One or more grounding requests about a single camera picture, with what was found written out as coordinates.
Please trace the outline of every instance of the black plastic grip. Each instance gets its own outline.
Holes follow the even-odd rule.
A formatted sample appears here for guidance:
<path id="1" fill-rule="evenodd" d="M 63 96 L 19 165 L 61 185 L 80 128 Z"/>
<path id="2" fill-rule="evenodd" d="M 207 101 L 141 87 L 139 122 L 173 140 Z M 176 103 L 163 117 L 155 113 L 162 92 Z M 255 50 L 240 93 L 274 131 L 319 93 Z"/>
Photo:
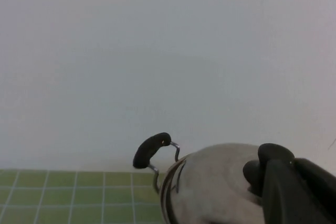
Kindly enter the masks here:
<path id="1" fill-rule="evenodd" d="M 136 151 L 133 159 L 133 167 L 145 169 L 149 166 L 151 158 L 163 146 L 170 145 L 172 138 L 168 133 L 159 133 L 145 140 Z"/>

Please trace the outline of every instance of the stainless steel pot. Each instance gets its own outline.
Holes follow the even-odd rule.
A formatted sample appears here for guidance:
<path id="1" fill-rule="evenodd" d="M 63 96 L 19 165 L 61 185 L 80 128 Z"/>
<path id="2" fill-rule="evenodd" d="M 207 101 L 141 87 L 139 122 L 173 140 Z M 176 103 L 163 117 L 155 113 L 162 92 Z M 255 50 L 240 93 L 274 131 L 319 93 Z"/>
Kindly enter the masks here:
<path id="1" fill-rule="evenodd" d="M 159 170 L 150 159 L 163 146 L 176 148 L 175 163 L 158 185 Z M 244 165 L 258 159 L 258 146 L 219 144 L 179 159 L 180 147 L 167 133 L 143 142 L 133 166 L 154 171 L 153 188 L 159 194 L 166 224 L 264 224 L 261 198 L 250 192 Z"/>

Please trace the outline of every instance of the white wall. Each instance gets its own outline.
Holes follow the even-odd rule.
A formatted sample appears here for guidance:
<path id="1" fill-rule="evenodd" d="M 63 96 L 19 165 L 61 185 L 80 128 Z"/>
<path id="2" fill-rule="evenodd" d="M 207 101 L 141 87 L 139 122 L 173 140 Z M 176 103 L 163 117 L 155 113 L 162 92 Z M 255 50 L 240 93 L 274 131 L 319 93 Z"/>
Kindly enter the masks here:
<path id="1" fill-rule="evenodd" d="M 0 167 L 131 170 L 167 131 L 336 173 L 335 20 L 336 0 L 0 0 Z"/>

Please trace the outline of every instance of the tile grout line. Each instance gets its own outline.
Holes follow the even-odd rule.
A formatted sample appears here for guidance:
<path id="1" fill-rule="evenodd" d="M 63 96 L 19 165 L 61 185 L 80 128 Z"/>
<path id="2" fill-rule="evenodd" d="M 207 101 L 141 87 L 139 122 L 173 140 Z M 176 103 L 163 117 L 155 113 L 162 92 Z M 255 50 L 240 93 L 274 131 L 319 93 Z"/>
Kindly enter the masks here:
<path id="1" fill-rule="evenodd" d="M 72 208 L 73 208 L 73 203 L 75 201 L 75 194 L 76 194 L 76 187 L 77 187 L 77 177 L 78 177 L 78 172 L 75 174 L 75 182 L 74 182 L 74 187 L 72 191 L 72 198 L 71 198 L 71 205 L 70 205 L 70 210 L 69 210 L 69 218 L 68 218 L 68 224 L 71 223 L 71 216 L 72 216 Z"/>
<path id="2" fill-rule="evenodd" d="M 134 188 L 152 188 L 152 186 L 133 186 Z M 10 189 L 12 188 L 11 186 L 0 186 L 0 189 Z M 50 186 L 46 187 L 46 189 L 73 189 L 74 187 L 71 186 Z M 76 189 L 101 189 L 103 188 L 102 186 L 77 186 Z M 114 189 L 119 189 L 119 188 L 131 188 L 131 186 L 105 186 L 105 188 L 114 188 Z M 30 190 L 41 190 L 43 187 L 15 187 L 15 189 L 30 189 Z"/>
<path id="3" fill-rule="evenodd" d="M 105 208 L 105 177 L 106 174 L 103 172 L 103 199 L 101 203 L 101 224 L 104 224 L 104 208 Z"/>
<path id="4" fill-rule="evenodd" d="M 6 200 L 6 203 L 5 203 L 5 205 L 4 205 L 4 208 L 2 209 L 2 212 L 1 212 L 1 215 L 0 215 L 0 223 L 2 222 L 2 218 L 3 218 L 3 216 L 4 216 L 6 207 L 8 206 L 9 201 L 11 200 L 11 197 L 12 197 L 12 194 L 13 194 L 13 191 L 14 191 L 14 188 L 15 188 L 16 183 L 17 183 L 18 178 L 19 178 L 19 173 L 20 173 L 20 170 L 18 170 L 17 173 L 16 173 L 15 180 L 14 180 L 14 182 L 13 182 L 13 184 L 12 184 L 12 188 L 10 189 L 11 191 L 9 192 L 8 197 L 7 197 L 7 200 Z"/>
<path id="5" fill-rule="evenodd" d="M 127 207 L 132 206 L 132 203 L 119 203 L 119 204 L 104 204 L 106 207 Z M 158 203 L 134 203 L 135 206 L 159 206 Z M 6 205 L 7 207 L 14 208 L 37 208 L 38 205 Z M 43 208 L 70 208 L 73 207 L 101 207 L 102 204 L 73 204 L 73 205 L 43 205 Z"/>
<path id="6" fill-rule="evenodd" d="M 43 184 L 43 189 L 42 189 L 42 193 L 41 193 L 41 198 L 40 198 L 40 201 L 39 201 L 39 203 L 38 203 L 37 210 L 36 210 L 36 214 L 35 214 L 34 224 L 37 223 L 38 214 L 39 214 L 39 212 L 40 212 L 40 208 L 41 208 L 42 200 L 43 200 L 43 197 L 44 197 L 44 192 L 45 192 L 45 190 L 46 190 L 46 186 L 47 186 L 47 182 L 48 182 L 49 172 L 50 172 L 50 171 L 47 171 L 46 180 L 44 181 L 44 184 Z"/>
<path id="7" fill-rule="evenodd" d="M 131 173 L 131 194 L 132 194 L 132 209 L 133 209 L 133 224 L 137 224 L 135 217 L 135 204 L 134 204 L 134 188 L 133 188 L 133 173 Z"/>

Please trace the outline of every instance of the pressure cooker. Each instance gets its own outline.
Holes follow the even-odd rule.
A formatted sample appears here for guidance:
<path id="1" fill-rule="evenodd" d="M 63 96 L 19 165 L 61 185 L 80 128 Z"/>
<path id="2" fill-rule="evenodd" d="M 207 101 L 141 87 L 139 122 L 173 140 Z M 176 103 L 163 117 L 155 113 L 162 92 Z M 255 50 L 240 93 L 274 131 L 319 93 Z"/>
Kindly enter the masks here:
<path id="1" fill-rule="evenodd" d="M 175 148 L 175 163 L 159 185 L 150 159 L 164 146 Z M 336 178 L 283 146 L 224 143 L 179 153 L 170 135 L 160 133 L 133 159 L 134 168 L 153 170 L 166 224 L 336 223 Z"/>

